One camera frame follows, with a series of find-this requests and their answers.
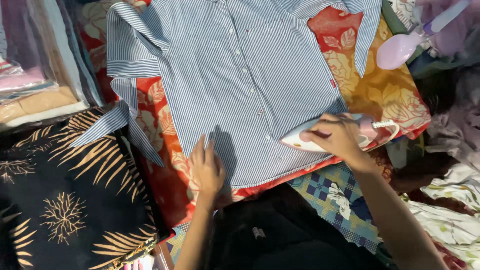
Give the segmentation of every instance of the person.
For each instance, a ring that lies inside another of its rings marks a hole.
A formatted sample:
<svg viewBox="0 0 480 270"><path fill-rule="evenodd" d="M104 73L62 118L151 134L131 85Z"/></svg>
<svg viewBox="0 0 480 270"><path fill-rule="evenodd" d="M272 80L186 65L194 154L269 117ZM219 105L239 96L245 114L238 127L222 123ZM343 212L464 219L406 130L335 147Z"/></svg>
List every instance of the person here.
<svg viewBox="0 0 480 270"><path fill-rule="evenodd" d="M331 135L319 136L319 130ZM405 203L359 148L358 134L350 114L327 113L308 132L311 141L342 158L352 170L379 235L399 269L447 269ZM204 149L203 135L189 158L200 192L176 270L385 268L364 247L348 243L286 183L256 200L219 209L214 215L215 198L226 177L214 143L211 140Z"/></svg>

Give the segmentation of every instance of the black fabric with gold leaf print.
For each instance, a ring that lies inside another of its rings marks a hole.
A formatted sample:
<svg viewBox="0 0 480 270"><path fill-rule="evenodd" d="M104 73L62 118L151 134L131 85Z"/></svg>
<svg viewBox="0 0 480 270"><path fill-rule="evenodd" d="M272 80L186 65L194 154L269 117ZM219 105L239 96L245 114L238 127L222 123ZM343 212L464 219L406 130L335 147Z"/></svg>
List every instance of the black fabric with gold leaf print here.
<svg viewBox="0 0 480 270"><path fill-rule="evenodd" d="M103 113L77 114L0 153L0 232L18 267L116 269L169 236L118 132L69 147Z"/></svg>

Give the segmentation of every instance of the person's left hand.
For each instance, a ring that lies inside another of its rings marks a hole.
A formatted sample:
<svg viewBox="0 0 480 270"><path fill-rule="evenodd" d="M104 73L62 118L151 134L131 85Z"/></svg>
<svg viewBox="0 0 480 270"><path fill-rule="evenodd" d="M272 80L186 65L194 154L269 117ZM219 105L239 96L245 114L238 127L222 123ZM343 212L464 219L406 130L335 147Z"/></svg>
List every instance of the person's left hand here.
<svg viewBox="0 0 480 270"><path fill-rule="evenodd" d="M220 158L214 153L215 140L208 143L204 150L205 134L200 137L188 158L193 180L200 187L200 195L217 196L223 187L227 173Z"/></svg>

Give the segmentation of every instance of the orange floral fabric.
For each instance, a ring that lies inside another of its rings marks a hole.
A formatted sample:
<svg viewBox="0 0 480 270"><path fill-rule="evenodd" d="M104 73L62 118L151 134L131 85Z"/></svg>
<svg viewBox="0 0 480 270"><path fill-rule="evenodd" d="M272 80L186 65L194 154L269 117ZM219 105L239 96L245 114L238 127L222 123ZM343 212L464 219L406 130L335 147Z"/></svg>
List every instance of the orange floral fabric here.
<svg viewBox="0 0 480 270"><path fill-rule="evenodd" d="M107 11L115 2L120 0L101 0L86 4L82 9L84 15L82 38L90 52L102 90L110 101L116 97L109 86L111 78L106 76L105 28ZM150 0L123 0L123 2L131 4L138 13L141 13ZM415 138L430 122L430 113L405 65L393 71L382 70L375 65L378 48L392 36L383 18L368 54L364 78L360 78L355 69L355 43L362 16L326 8L312 18L308 25L317 37L350 111L366 113L378 121L394 120L401 127L397 136ZM165 220L173 227L192 218L198 185L192 179L187 157L180 147L161 78L137 79L137 87L139 106L137 122L165 162L165 167L161 168L143 159L144 168ZM388 130L382 130L377 141L369 147L385 141L389 136ZM340 161L334 157L257 187L225 189L218 206L257 195L278 184Z"/></svg>

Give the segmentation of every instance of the striped shirt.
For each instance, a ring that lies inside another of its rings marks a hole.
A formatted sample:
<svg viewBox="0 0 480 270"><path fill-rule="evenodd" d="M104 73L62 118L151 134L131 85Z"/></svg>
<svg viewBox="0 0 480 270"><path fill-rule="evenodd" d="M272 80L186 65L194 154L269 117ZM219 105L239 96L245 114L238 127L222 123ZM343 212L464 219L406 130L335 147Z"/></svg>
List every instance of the striped shirt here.
<svg viewBox="0 0 480 270"><path fill-rule="evenodd" d="M331 156L278 140L324 112L348 111L308 19L328 6L363 12L355 65L361 75L380 21L381 0L153 0L142 15L111 7L108 75L120 106L74 143L130 125L130 138L161 163L135 123L136 78L162 76L181 147L216 139L226 184L257 186Z"/></svg>

